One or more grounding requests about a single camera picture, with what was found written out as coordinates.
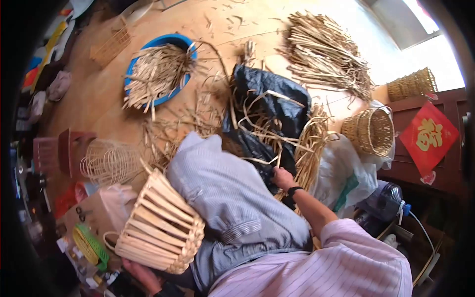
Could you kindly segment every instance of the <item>hand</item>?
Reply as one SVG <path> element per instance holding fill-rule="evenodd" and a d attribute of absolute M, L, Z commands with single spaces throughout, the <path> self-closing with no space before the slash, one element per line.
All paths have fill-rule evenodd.
<path fill-rule="evenodd" d="M 122 258 L 122 264 L 134 278 L 140 281 L 149 290 L 150 295 L 153 296 L 162 290 L 162 285 L 165 280 L 156 276 L 150 268 L 125 258 Z"/>
<path fill-rule="evenodd" d="M 294 177 L 292 174 L 283 167 L 274 167 L 274 177 L 271 179 L 271 181 L 285 192 L 289 191 L 290 188 L 299 186 L 296 182 L 294 182 Z"/>

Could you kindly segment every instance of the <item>cardboard box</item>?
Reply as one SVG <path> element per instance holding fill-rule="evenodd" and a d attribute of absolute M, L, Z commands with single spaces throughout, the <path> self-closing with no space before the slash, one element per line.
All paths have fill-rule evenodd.
<path fill-rule="evenodd" d="M 72 232 L 76 224 L 85 224 L 89 227 L 91 234 L 93 234 L 98 242 L 101 243 L 104 250 L 109 254 L 109 261 L 107 262 L 108 270 L 119 269 L 122 262 L 120 257 L 108 249 L 103 242 L 103 235 L 108 231 L 120 232 L 116 230 L 111 218 L 103 204 L 99 192 L 92 194 L 74 207 L 69 209 L 65 215 L 56 221 L 57 229 L 61 230 L 61 236 L 68 236 L 72 238 Z M 112 242 L 116 242 L 118 236 L 111 234 L 107 236 Z"/>

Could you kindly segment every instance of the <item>black plastic bag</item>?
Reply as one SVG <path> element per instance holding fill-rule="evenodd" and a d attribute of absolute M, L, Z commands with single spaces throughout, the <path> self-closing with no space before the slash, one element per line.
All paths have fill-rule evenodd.
<path fill-rule="evenodd" d="M 282 123 L 281 130 L 271 129 L 272 132 L 283 137 L 299 138 L 304 125 L 308 121 L 311 103 L 310 95 L 302 86 L 285 77 L 244 65 L 236 65 L 234 67 L 233 77 L 234 85 L 237 88 L 235 91 L 236 106 L 243 106 L 247 96 L 246 105 L 249 106 L 254 99 L 268 90 L 285 95 L 300 103 L 301 105 L 268 94 L 256 101 L 249 112 L 252 114 L 259 109 L 263 109 L 270 119 L 278 119 Z M 236 120 L 239 122 L 244 117 L 244 113 L 236 108 L 235 113 Z M 262 143 L 257 136 L 251 134 L 250 131 L 253 131 L 254 128 L 246 120 L 243 120 L 241 124 L 249 131 L 241 128 L 234 130 L 228 108 L 223 121 L 223 133 L 241 146 L 245 157 L 254 157 L 266 162 L 274 159 L 276 153 L 272 147 Z M 282 148 L 280 167 L 284 167 L 295 176 L 295 147 L 283 142 Z M 270 165 L 254 161 L 250 162 L 257 168 L 269 191 L 273 195 L 277 194 L 277 186 L 270 181 L 273 177 L 272 168 L 276 166 L 276 161 Z"/>

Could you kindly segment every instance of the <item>wooden cabinet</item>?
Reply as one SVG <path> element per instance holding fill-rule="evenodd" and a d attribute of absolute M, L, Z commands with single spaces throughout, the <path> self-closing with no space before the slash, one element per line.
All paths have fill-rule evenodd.
<path fill-rule="evenodd" d="M 404 144 L 397 137 L 402 133 L 419 109 L 427 101 L 424 96 L 416 96 L 388 104 L 394 113 L 394 131 L 396 135 L 396 151 L 392 168 L 379 170 L 378 178 L 392 178 L 405 182 L 429 186 L 457 196 L 466 196 L 466 185 L 462 176 L 461 143 L 464 135 L 462 117 L 468 111 L 466 92 L 464 88 L 437 93 L 438 100 L 434 102 L 437 107 L 457 128 L 458 139 L 448 150 L 442 161 L 433 169 L 436 173 L 432 185 L 422 182 L 419 171 L 414 164 Z"/>

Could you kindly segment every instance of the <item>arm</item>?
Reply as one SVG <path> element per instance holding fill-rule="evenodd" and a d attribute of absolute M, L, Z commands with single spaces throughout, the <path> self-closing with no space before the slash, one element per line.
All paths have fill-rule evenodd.
<path fill-rule="evenodd" d="M 122 258 L 122 264 L 134 278 L 142 283 L 150 292 L 151 296 L 160 296 L 159 293 L 162 291 L 162 285 L 165 282 L 164 279 L 159 278 L 150 268 L 140 265 L 139 263 Z"/>
<path fill-rule="evenodd" d="M 278 167 L 274 167 L 273 182 L 285 192 L 292 187 L 299 186 L 299 184 L 294 182 L 294 178 L 290 172 Z M 322 228 L 329 222 L 338 219 L 333 211 L 302 189 L 295 191 L 293 198 L 300 212 L 312 227 L 313 234 L 318 239 L 320 239 Z"/>

